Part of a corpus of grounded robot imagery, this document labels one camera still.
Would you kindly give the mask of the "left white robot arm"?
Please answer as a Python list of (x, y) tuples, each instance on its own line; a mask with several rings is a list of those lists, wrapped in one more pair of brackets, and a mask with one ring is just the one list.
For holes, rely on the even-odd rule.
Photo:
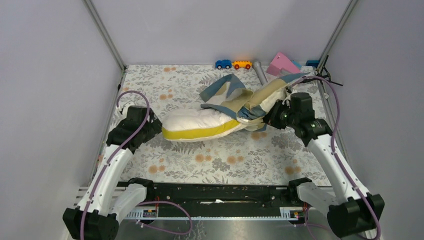
[(107, 135), (99, 170), (82, 199), (74, 208), (67, 208), (62, 219), (74, 240), (113, 240), (120, 223), (141, 203), (152, 204), (155, 192), (150, 180), (129, 184), (113, 200), (115, 188), (135, 151), (162, 131), (162, 123), (149, 107), (130, 106), (122, 119)]

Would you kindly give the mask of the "plaid blue beige pillowcase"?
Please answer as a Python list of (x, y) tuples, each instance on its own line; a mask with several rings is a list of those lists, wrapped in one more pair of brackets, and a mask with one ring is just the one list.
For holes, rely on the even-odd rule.
[(262, 132), (267, 128), (263, 118), (275, 103), (286, 100), (289, 89), (302, 77), (311, 73), (301, 72), (275, 78), (260, 89), (252, 91), (235, 74), (228, 74), (205, 88), (200, 94), (203, 109), (214, 109), (238, 121), (245, 130)]

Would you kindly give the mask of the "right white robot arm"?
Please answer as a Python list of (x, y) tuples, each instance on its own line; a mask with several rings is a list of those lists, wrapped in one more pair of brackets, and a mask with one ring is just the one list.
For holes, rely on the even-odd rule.
[(293, 206), (306, 203), (318, 210), (339, 238), (376, 230), (378, 240), (385, 202), (380, 194), (371, 194), (354, 174), (337, 146), (336, 132), (324, 119), (315, 117), (312, 97), (306, 92), (296, 92), (288, 99), (279, 99), (263, 121), (276, 129), (294, 130), (318, 160), (334, 193), (327, 193), (303, 177), (288, 183), (287, 201)]

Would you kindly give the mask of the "white textured pillow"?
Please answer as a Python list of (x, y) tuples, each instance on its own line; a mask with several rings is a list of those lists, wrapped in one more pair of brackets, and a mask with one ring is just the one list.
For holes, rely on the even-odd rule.
[(162, 121), (162, 135), (177, 142), (201, 142), (225, 137), (247, 126), (213, 108), (170, 111)]

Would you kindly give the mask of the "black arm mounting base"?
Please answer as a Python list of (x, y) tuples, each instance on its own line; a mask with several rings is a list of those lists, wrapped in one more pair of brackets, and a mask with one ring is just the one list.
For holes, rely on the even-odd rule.
[[(164, 211), (165, 217), (200, 216), (253, 216), (265, 212), (267, 215), (277, 208), (302, 209), (295, 188), (310, 183), (307, 177), (291, 180), (288, 185), (230, 185), (163, 183), (134, 177), (118, 186), (128, 187), (141, 184), (147, 188), (146, 200), (149, 206), (158, 204), (157, 210)], [(170, 205), (175, 203), (183, 208)]]

